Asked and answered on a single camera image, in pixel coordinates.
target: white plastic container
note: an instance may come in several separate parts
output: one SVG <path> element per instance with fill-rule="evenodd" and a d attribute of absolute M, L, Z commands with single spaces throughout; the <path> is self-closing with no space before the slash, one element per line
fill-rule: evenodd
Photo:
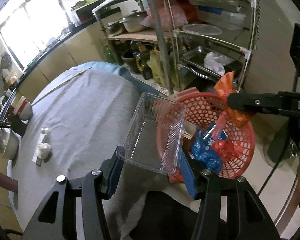
<path fill-rule="evenodd" d="M 198 19 L 228 30 L 239 30 L 243 27 L 245 14 L 232 13 L 212 7 L 197 7 Z"/>
<path fill-rule="evenodd" d="M 183 104 L 142 93 L 118 158 L 157 173 L 176 175 L 186 109 Z"/>

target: transparent plastic tray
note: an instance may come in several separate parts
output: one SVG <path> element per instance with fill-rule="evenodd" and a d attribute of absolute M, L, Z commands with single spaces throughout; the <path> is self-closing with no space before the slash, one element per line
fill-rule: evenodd
<path fill-rule="evenodd" d="M 118 158 L 161 174 L 178 172 L 187 107 L 142 93 Z"/>

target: light blue cloth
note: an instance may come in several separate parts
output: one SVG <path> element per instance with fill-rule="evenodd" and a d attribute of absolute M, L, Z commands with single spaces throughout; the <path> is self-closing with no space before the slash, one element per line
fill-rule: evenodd
<path fill-rule="evenodd" d="M 109 73 L 113 73 L 119 76 L 124 77 L 126 80 L 130 81 L 135 88 L 137 89 L 138 93 L 141 95 L 143 92 L 149 92 L 158 96 L 162 96 L 163 94 L 158 92 L 156 89 L 154 89 L 153 87 L 143 83 L 142 81 L 134 78 L 133 76 L 131 76 L 129 70 L 124 67 L 124 66 L 118 66 L 112 63 L 108 63 L 108 62 L 102 62 L 102 61 L 90 61 L 87 63 L 83 63 L 79 66 L 77 66 L 76 68 L 88 68 L 91 67 L 92 69 L 96 69 L 96 70 L 103 70 Z"/>

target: cabinet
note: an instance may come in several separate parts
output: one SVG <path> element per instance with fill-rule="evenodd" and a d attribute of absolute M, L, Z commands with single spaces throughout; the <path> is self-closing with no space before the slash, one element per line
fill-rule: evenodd
<path fill-rule="evenodd" d="M 58 75 L 76 65 L 77 64 L 70 55 L 67 46 L 61 44 L 50 52 L 35 69 L 40 69 L 46 80 L 50 83 Z"/>
<path fill-rule="evenodd" d="M 21 84 L 18 94 L 25 96 L 32 102 L 49 83 L 40 68 L 36 67 Z"/>
<path fill-rule="evenodd" d="M 120 19 L 121 13 L 113 14 L 104 19 L 106 23 Z M 106 44 L 100 24 L 93 23 L 64 42 L 76 65 L 89 61 L 105 61 L 102 47 Z"/>

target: gray tablecloth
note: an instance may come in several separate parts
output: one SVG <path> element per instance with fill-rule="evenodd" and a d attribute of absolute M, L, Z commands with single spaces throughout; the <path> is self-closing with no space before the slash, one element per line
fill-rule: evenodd
<path fill-rule="evenodd" d="M 19 182 L 18 194 L 10 192 L 9 198 L 23 230 L 58 175 L 83 177 L 99 168 L 125 139 L 139 99 L 137 90 L 121 76 L 105 71 L 88 69 L 73 77 L 85 68 L 65 71 L 39 94 L 18 156 L 9 162 L 7 174 Z M 69 82 L 59 86 L 70 77 Z M 49 128 L 52 156 L 39 167 L 32 157 L 42 127 Z M 136 226 L 150 187 L 155 184 L 153 189 L 159 190 L 166 182 L 165 176 L 124 165 L 116 194 L 104 201 L 113 239 L 125 237 Z M 77 233 L 83 239 L 80 198 Z"/>

